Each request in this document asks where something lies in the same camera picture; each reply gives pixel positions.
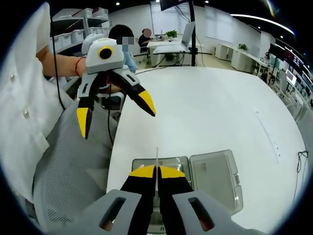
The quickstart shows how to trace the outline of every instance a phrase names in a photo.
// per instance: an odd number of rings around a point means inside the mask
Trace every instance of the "blue shirt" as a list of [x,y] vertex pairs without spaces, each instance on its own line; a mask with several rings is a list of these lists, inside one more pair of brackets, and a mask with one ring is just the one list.
[[129,51],[123,51],[123,53],[124,53],[124,64],[128,66],[129,70],[131,72],[135,72],[137,69],[139,69]]

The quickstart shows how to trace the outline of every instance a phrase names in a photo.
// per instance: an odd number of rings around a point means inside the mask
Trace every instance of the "potted plant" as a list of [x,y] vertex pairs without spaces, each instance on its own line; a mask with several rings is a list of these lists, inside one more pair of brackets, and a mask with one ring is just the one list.
[[168,36],[169,39],[173,39],[173,38],[177,37],[177,31],[176,30],[168,31],[165,34],[166,34],[166,36]]
[[248,51],[248,47],[246,46],[246,44],[239,44],[238,48],[243,51]]

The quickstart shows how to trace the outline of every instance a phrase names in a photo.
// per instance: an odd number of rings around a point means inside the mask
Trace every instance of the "shirt button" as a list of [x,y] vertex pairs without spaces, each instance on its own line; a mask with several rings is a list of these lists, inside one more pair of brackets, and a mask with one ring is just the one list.
[[25,111],[23,112],[23,115],[24,115],[25,118],[28,118],[28,117],[29,117],[29,112],[28,112],[27,110],[25,110]]
[[14,79],[15,79],[15,75],[14,75],[14,74],[12,74],[12,75],[10,76],[10,80],[11,80],[11,82],[13,82],[13,81],[14,81]]

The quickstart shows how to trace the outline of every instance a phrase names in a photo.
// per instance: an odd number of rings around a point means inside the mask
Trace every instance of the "window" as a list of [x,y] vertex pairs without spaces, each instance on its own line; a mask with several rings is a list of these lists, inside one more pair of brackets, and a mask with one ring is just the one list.
[[230,14],[205,7],[206,36],[233,43],[233,18]]
[[[174,7],[161,11],[159,2],[151,2],[151,15],[154,34],[164,34],[167,31],[176,30],[178,34],[183,34],[185,26],[188,23],[179,13],[180,10]],[[178,5],[183,14],[190,20],[189,5],[182,3]]]

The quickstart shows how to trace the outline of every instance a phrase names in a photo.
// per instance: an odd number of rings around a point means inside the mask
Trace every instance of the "computer monitor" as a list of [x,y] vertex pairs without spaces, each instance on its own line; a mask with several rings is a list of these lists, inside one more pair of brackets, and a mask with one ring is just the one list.
[[195,28],[195,22],[186,24],[184,35],[182,36],[181,44],[188,48],[191,41],[192,32]]
[[295,75],[293,75],[293,73],[290,72],[289,70],[286,70],[286,75],[287,75],[287,79],[290,81],[290,83],[295,85],[295,83],[297,81],[297,77]]
[[282,61],[285,59],[285,51],[274,44],[270,44],[268,52]]
[[161,11],[191,0],[160,0]]

